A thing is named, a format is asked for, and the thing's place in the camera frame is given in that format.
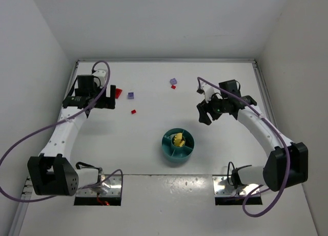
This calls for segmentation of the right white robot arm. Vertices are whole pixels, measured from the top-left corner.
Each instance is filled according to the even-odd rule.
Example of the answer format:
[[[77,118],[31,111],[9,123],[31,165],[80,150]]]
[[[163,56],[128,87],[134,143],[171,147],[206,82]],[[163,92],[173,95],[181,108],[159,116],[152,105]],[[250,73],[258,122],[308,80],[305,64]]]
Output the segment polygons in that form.
[[[197,93],[204,100],[197,105],[199,122],[210,125],[222,114],[233,116],[255,137],[268,156],[264,166],[245,165],[232,170],[229,181],[239,188],[249,184],[265,185],[271,191],[291,187],[308,180],[309,150],[282,134],[266,118],[257,102],[242,96],[237,80],[214,85],[198,78]]]

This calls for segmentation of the long yellow lego plate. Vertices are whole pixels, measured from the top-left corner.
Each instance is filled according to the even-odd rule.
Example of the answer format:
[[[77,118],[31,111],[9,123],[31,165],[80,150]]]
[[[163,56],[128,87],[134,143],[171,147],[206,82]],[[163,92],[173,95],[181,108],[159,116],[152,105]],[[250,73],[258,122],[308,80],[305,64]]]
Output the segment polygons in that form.
[[[181,140],[180,142],[174,142],[173,144],[176,147],[182,147],[182,146],[185,145],[185,141],[184,140]]]

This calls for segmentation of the red curved lego piece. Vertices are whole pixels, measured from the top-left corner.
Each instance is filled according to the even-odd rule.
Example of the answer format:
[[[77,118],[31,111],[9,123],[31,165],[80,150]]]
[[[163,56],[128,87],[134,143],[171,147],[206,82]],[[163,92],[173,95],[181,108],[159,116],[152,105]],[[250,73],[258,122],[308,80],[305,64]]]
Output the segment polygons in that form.
[[[122,89],[116,88],[115,90],[115,99],[118,99],[122,93]]]

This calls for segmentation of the small yellow lego brick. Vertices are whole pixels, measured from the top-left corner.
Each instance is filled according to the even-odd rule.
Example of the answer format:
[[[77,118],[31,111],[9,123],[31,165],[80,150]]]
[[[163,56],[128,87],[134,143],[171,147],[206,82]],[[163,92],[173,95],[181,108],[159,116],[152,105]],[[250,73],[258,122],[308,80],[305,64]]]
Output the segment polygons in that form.
[[[174,142],[180,142],[181,140],[184,140],[184,139],[183,139],[183,135],[182,135],[182,133],[177,133],[177,134],[174,136],[173,143],[174,143]]]

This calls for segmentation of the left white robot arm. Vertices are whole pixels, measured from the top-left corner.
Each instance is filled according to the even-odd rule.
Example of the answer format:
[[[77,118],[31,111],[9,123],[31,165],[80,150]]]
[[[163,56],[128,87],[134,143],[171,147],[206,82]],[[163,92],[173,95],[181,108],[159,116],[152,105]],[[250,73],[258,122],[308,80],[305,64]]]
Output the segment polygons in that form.
[[[114,109],[116,86],[106,95],[108,70],[78,75],[63,100],[60,124],[37,157],[31,157],[27,167],[34,192],[40,196],[73,196],[78,189],[99,181],[101,168],[71,164],[71,153],[77,135],[93,108]]]

